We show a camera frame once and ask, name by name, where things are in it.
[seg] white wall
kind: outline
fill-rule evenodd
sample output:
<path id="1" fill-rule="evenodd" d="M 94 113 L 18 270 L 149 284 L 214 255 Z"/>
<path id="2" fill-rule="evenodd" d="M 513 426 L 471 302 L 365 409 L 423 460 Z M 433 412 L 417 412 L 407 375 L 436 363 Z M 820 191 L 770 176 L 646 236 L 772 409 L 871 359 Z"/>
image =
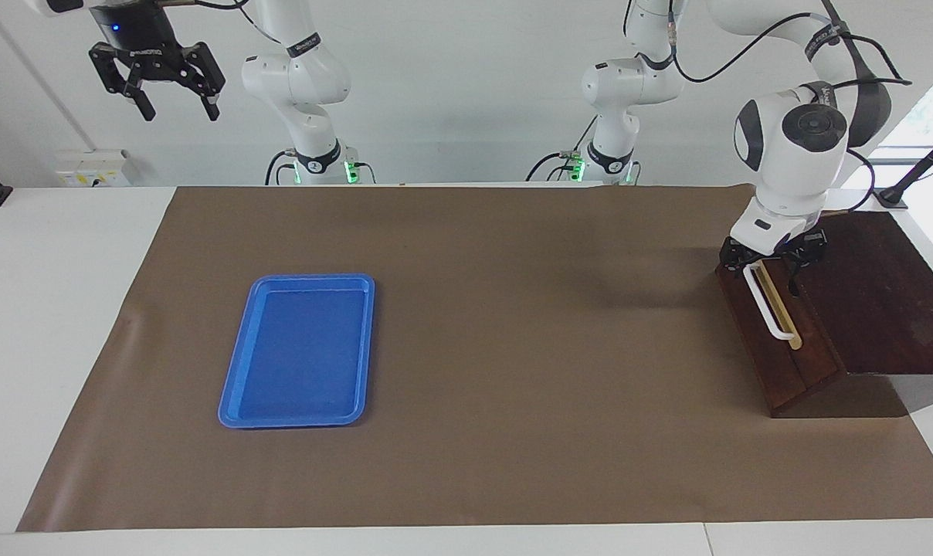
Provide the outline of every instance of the white wall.
<path id="1" fill-rule="evenodd" d="M 524 178 L 541 155 L 572 147 L 593 115 L 580 97 L 583 70 L 630 54 L 621 36 L 624 0 L 311 3 L 324 41 L 354 77 L 350 99 L 329 108 L 337 131 L 360 148 L 382 182 Z M 891 129 L 933 84 L 933 0 L 838 4 L 855 32 L 880 39 L 902 73 L 918 82 L 891 89 Z M 156 83 L 145 90 L 158 116 L 143 122 L 123 98 L 100 87 L 86 54 L 102 36 L 89 14 L 51 20 L 21 0 L 0 0 L 0 174 L 15 185 L 54 185 L 54 151 L 89 144 L 127 149 L 146 185 L 261 180 L 271 154 L 289 141 L 278 119 L 245 93 L 239 68 L 249 54 L 277 47 L 235 12 L 185 7 L 170 14 L 180 41 L 208 42 L 226 74 L 219 122 L 206 119 L 195 95 Z M 683 64 L 704 73 L 746 41 L 718 29 L 696 1 L 680 36 Z M 769 41 L 676 102 L 638 109 L 643 183 L 749 179 L 731 144 L 738 109 L 752 96 L 812 79 L 797 47 Z"/>

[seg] blue tray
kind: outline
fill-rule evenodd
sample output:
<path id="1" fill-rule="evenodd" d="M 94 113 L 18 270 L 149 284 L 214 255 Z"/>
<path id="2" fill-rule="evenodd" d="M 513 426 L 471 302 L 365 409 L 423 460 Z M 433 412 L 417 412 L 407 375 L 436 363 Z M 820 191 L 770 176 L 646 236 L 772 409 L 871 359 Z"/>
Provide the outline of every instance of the blue tray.
<path id="1" fill-rule="evenodd" d="M 219 420 L 231 429 L 350 425 L 367 398 L 374 280 L 268 276 L 250 290 Z"/>

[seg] brown paper sheet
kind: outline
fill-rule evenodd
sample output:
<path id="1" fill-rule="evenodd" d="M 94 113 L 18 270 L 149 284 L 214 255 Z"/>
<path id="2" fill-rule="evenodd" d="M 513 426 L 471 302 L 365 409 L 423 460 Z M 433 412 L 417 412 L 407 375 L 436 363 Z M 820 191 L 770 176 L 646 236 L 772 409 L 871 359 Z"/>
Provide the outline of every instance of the brown paper sheet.
<path id="1" fill-rule="evenodd" d="M 768 418 L 711 272 L 749 196 L 181 189 L 19 530 L 933 517 L 910 419 Z M 335 272 L 363 418 L 224 429 L 251 284 Z"/>

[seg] white handle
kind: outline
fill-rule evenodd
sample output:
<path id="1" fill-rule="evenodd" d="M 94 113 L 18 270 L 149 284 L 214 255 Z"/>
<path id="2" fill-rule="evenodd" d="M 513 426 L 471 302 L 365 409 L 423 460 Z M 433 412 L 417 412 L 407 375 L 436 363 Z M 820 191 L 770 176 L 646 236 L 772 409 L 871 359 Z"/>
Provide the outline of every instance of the white handle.
<path id="1" fill-rule="evenodd" d="M 755 298 L 755 305 L 758 306 L 759 312 L 762 314 L 762 319 L 765 320 L 766 327 L 769 327 L 769 332 L 776 339 L 781 339 L 781 341 L 792 341 L 796 339 L 795 334 L 790 334 L 790 332 L 784 332 L 779 327 L 775 321 L 775 316 L 772 314 L 772 310 L 769 309 L 769 303 L 765 300 L 765 296 L 762 294 L 761 288 L 758 287 L 758 280 L 755 278 L 755 265 L 761 263 L 749 264 L 746 266 L 741 273 L 745 275 L 745 282 L 748 282 L 748 288 L 751 290 L 751 296 Z"/>

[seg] white table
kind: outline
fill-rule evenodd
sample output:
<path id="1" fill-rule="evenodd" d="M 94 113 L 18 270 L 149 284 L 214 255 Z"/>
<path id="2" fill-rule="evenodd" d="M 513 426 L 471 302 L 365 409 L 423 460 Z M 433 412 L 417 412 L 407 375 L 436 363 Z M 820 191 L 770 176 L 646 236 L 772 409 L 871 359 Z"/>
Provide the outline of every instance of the white table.
<path id="1" fill-rule="evenodd" d="M 0 554 L 933 556 L 933 520 L 12 534 L 173 194 L 21 189 L 0 210 Z M 933 451 L 933 407 L 914 419 Z"/>

